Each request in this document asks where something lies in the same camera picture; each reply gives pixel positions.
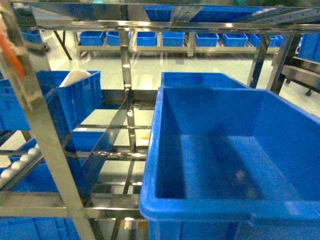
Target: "metal rack leg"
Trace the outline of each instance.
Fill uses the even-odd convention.
[[[250,71],[248,82],[247,82],[247,85],[253,89],[257,87],[260,73],[267,55],[271,36],[261,35],[260,39],[261,39],[261,44],[256,48],[256,51],[253,57],[253,63],[251,66],[251,71]]]
[[[94,232],[61,146],[61,139],[56,132],[36,73],[33,71],[28,51],[24,47],[11,5],[8,1],[1,0],[0,8],[2,8],[0,18],[0,47],[2,51],[0,52],[0,60],[8,74],[32,133],[40,146],[61,194],[64,206],[67,208],[81,239],[95,240]],[[43,64],[49,65],[45,54],[43,56]]]
[[[63,31],[63,37],[62,37],[62,40],[61,40],[61,37],[59,36],[58,32],[57,31],[53,31],[56,38],[58,39],[61,47],[63,48],[63,51],[65,52],[66,56],[68,57],[69,60],[72,60],[69,52],[68,52],[68,49],[66,48],[66,31]]]
[[[282,74],[282,70],[284,68],[284,65],[291,64],[295,56],[297,47],[299,45],[300,39],[301,39],[300,34],[288,35],[283,39],[281,48],[273,64],[274,67],[270,75],[270,79],[266,89],[271,90],[276,94],[280,93],[280,90],[286,78]]]
[[[24,140],[26,142],[28,142],[32,137],[31,137],[31,134],[29,131],[25,130],[25,131],[21,131],[23,137],[24,137]]]
[[[195,54],[195,48],[196,48],[196,33],[195,32],[189,32],[188,37],[188,57],[193,57]]]

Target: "blue plastic bin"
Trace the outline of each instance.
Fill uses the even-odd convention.
[[[49,109],[55,108],[51,101],[57,94],[63,108],[67,121],[64,130],[69,131],[76,128],[102,103],[102,92],[100,85],[101,74],[99,71],[89,71],[92,75],[82,81],[70,86],[57,87],[56,91],[45,95]],[[52,71],[56,86],[59,86],[69,71]],[[42,91],[46,90],[47,72],[38,72]],[[59,116],[53,119],[61,121]],[[30,130],[25,114],[18,102],[9,80],[0,80],[0,130]]]
[[[260,44],[260,34],[247,34],[249,42],[254,46],[257,47]],[[278,41],[277,36],[272,36],[270,43],[269,43],[269,48],[273,48]]]
[[[118,31],[108,31],[106,33],[106,42],[109,46],[119,46],[120,39],[119,39],[119,32]]]
[[[225,47],[245,47],[248,41],[244,33],[224,33],[222,39]]]
[[[219,42],[219,36],[216,33],[197,33],[195,43],[198,47],[216,47]]]
[[[28,30],[21,30],[22,39],[25,41],[29,41],[29,31]]]
[[[28,41],[34,44],[41,44],[42,39],[39,30],[28,31]]]
[[[262,9],[262,7],[205,6],[190,22],[232,23]]]
[[[164,32],[162,34],[162,44],[165,47],[182,47],[184,40],[184,32]]]
[[[170,22],[172,6],[144,5],[143,9],[152,22]]]
[[[136,44],[138,46],[156,46],[157,35],[154,31],[140,31],[136,35]]]
[[[276,41],[275,45],[280,48],[282,45],[282,42],[284,41],[284,37],[283,36],[276,36],[276,37],[278,38],[278,40]]]
[[[246,85],[217,72],[163,72],[162,87],[247,88]]]
[[[139,206],[150,240],[320,239],[319,132],[270,91],[160,87]]]
[[[299,58],[320,62],[320,33],[303,35]]]
[[[80,240],[70,218],[10,217],[0,219],[0,228],[0,240]]]
[[[83,46],[102,46],[106,33],[104,31],[84,31],[80,33],[79,37]]]

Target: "white ball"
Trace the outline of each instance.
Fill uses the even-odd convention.
[[[20,161],[21,161],[21,162],[28,162],[31,158],[32,158],[31,155],[29,155],[29,154],[24,154],[24,155],[22,155],[22,156],[20,157]]]
[[[41,153],[40,149],[39,148],[35,148],[35,147],[30,148],[29,151],[28,151],[29,155],[38,155],[40,153]]]

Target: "metal frame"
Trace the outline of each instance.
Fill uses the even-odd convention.
[[[55,0],[14,0],[12,2],[38,2],[38,3],[56,3]],[[94,3],[92,0],[74,0],[74,3]],[[136,132],[137,129],[150,129],[150,126],[136,126],[134,108],[154,109],[157,91],[132,90],[131,83],[131,63],[130,52],[173,52],[179,51],[187,53],[189,57],[194,53],[225,53],[231,50],[237,53],[255,53],[252,64],[248,85],[257,86],[259,74],[263,65],[266,53],[273,53],[272,49],[268,51],[268,45],[271,35],[287,34],[283,45],[279,50],[274,69],[272,71],[268,88],[275,93],[279,93],[284,82],[284,76],[296,76],[297,81],[303,81],[305,75],[314,70],[314,77],[318,79],[318,67],[314,63],[293,66],[295,63],[294,52],[296,51],[300,34],[319,32],[320,25],[317,24],[268,24],[264,23],[201,23],[188,22],[192,15],[201,10],[203,5],[224,5],[226,2],[231,5],[231,1],[226,0],[205,0],[205,1],[134,1],[131,0],[103,0],[104,4],[119,6],[122,20],[102,20],[102,21],[79,21],[73,19],[55,19],[55,20],[38,20],[36,26],[32,29],[50,29],[50,30],[70,30],[74,32],[74,40],[78,41],[76,31],[120,31],[120,47],[97,46],[85,47],[78,45],[77,51],[94,52],[94,51],[119,51],[121,53],[121,64],[123,74],[123,90],[104,90],[104,105],[101,108],[118,109],[114,118],[109,125],[80,125],[83,128],[100,128],[105,129],[105,133],[90,153],[75,152],[74,148],[65,149],[67,143],[72,145],[70,134],[64,134],[54,125],[52,120],[52,111],[50,111],[45,102],[43,93],[40,89],[36,72],[50,71],[49,63],[44,52],[37,52],[38,65],[32,66],[32,60],[35,57],[29,54],[27,46],[24,45],[18,24],[15,21],[11,6],[7,0],[0,0],[0,61],[4,66],[7,77],[13,86],[14,92],[22,106],[26,118],[31,127],[40,149],[41,155],[37,156],[29,165],[21,169],[15,176],[8,179],[3,186],[4,191],[0,191],[0,216],[29,216],[29,217],[70,217],[72,218],[80,237],[84,240],[101,239],[102,231],[97,220],[116,219],[113,228],[112,239],[116,239],[120,227],[120,220],[133,218],[135,221],[144,221],[139,213],[139,195],[128,194],[130,186],[137,187],[134,192],[139,192],[140,184],[132,182],[132,172],[135,162],[144,161],[146,158],[146,149],[137,147]],[[301,4],[313,3],[312,0],[301,1]],[[171,16],[172,22],[149,22],[130,20],[128,16],[127,5],[133,4],[174,4],[196,7],[175,6]],[[320,3],[315,2],[314,6],[320,7]],[[285,16],[292,16],[292,11],[281,12]],[[311,11],[313,16],[318,16],[317,11]],[[135,38],[131,39],[131,44],[127,37],[126,31],[156,31],[158,33],[157,47],[138,47],[134,44]],[[164,31],[188,32],[188,41],[186,46],[180,48],[165,48],[161,46],[161,33]],[[258,48],[232,48],[226,47],[196,47],[195,32],[211,33],[261,33],[264,34],[262,44]],[[314,85],[312,82],[305,82],[306,85]],[[57,105],[55,111],[61,112],[61,105]],[[114,147],[113,144],[117,138],[120,129],[128,129],[129,148]],[[0,154],[23,154],[23,152],[0,151]],[[84,164],[83,172],[80,179],[74,178],[76,172],[72,172],[72,164],[77,156],[86,156],[87,161]],[[11,190],[21,181],[44,157],[52,177],[57,185],[59,193],[34,193],[34,192],[13,192]],[[101,183],[97,181],[99,173],[105,161],[129,161],[129,170],[124,183]],[[84,189],[79,188],[79,181],[85,183]],[[123,186],[123,194],[110,194],[99,192],[107,185]],[[129,238],[135,237],[135,231],[131,231]]]

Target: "wheel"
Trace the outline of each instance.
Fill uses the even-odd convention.
[[[311,90],[310,90],[310,89],[305,93],[305,95],[306,95],[306,96],[308,96],[308,97],[310,97],[310,96],[311,96],[311,94],[312,94],[312,92],[311,92]]]

